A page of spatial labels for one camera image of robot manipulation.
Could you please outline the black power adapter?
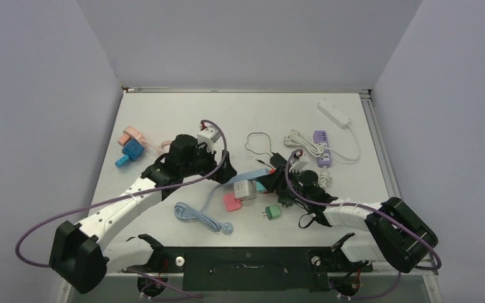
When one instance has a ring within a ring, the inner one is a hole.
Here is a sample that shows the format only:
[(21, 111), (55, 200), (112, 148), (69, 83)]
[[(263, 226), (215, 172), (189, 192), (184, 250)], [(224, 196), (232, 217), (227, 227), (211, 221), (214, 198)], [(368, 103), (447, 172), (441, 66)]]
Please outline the black power adapter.
[(272, 156), (269, 159), (270, 165), (275, 169), (285, 166), (287, 160), (279, 153), (272, 153)]

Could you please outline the light blue power strip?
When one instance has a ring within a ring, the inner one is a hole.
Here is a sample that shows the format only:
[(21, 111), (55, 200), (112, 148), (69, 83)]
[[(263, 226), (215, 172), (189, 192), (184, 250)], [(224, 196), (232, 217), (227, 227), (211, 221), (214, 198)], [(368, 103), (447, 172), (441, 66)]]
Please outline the light blue power strip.
[(268, 175), (270, 173), (270, 169), (263, 167), (259, 168), (256, 170), (252, 170), (249, 172), (245, 172), (242, 174), (238, 174), (234, 176), (233, 178), (229, 179), (223, 186), (228, 186), (231, 184), (234, 184), (236, 182), (241, 182), (241, 181), (253, 181), (259, 177), (262, 177), (264, 175)]

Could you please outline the white wall adapter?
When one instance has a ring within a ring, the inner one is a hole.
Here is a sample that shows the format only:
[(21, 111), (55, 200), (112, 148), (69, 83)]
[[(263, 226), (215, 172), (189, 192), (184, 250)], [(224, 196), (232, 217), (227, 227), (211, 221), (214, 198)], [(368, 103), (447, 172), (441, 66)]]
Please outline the white wall adapter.
[(242, 203), (255, 199), (256, 197), (256, 185), (253, 181), (244, 180), (238, 181), (233, 184), (234, 197)]

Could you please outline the light green charger plug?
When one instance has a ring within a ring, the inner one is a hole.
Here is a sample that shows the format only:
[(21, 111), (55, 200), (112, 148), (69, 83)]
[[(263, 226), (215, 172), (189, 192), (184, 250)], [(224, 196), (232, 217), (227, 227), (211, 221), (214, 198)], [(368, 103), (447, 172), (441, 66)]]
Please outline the light green charger plug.
[(267, 220), (275, 220), (275, 219), (278, 219), (282, 216), (282, 211), (281, 211), (279, 205), (267, 206), (264, 209), (263, 216)]

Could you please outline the purple USB power strip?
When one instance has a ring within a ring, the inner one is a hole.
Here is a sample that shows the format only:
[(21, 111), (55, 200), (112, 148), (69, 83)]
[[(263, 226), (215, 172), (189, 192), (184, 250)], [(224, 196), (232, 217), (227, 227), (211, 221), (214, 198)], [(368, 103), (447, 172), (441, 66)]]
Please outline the purple USB power strip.
[(313, 133), (314, 144), (318, 145), (323, 152), (316, 157), (316, 163), (319, 168), (329, 169), (332, 166), (332, 155), (329, 149), (329, 140), (326, 131), (317, 130)]

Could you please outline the white power strip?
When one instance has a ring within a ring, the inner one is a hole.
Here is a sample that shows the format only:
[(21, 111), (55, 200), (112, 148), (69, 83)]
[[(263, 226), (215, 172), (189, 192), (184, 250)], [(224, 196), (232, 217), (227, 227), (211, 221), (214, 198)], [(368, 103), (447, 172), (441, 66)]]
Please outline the white power strip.
[(316, 109), (338, 128), (345, 129), (350, 126), (350, 118), (332, 104), (319, 102)]

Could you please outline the dark green cube socket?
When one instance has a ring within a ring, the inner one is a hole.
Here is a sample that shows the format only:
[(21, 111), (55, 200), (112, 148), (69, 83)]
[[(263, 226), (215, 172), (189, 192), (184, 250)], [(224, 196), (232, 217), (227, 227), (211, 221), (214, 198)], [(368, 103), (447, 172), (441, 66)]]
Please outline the dark green cube socket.
[(279, 194), (277, 198), (277, 202), (281, 204), (283, 207), (288, 208), (295, 205), (296, 198), (293, 198), (288, 194)]

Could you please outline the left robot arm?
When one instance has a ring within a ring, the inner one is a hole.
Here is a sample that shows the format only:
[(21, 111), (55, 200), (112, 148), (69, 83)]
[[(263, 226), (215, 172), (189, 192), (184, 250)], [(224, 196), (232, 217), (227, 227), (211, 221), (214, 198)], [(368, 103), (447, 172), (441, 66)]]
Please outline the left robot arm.
[(149, 165), (125, 192), (98, 205), (98, 210), (76, 223), (65, 221), (56, 229), (49, 266), (79, 293), (93, 290), (108, 273), (140, 265), (147, 271), (162, 266), (163, 254), (152, 237), (143, 234), (126, 242), (112, 240), (144, 211), (165, 200), (187, 177), (196, 176), (225, 184), (237, 172), (229, 162), (229, 152), (215, 161), (215, 143), (225, 140), (212, 127), (196, 136), (179, 134), (169, 151)]

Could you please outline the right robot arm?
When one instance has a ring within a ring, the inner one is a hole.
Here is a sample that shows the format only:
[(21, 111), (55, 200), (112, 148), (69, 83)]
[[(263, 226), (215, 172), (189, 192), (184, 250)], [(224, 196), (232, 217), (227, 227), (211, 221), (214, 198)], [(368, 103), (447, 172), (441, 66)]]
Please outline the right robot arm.
[(362, 232), (333, 250), (333, 265), (340, 270), (362, 261), (386, 261), (399, 272), (409, 273), (419, 269), (419, 263), (438, 245), (436, 234), (398, 197), (381, 203), (340, 199), (318, 184), (316, 172), (286, 173), (284, 166), (257, 181), (267, 192), (277, 194), (280, 204), (303, 207), (311, 222)]

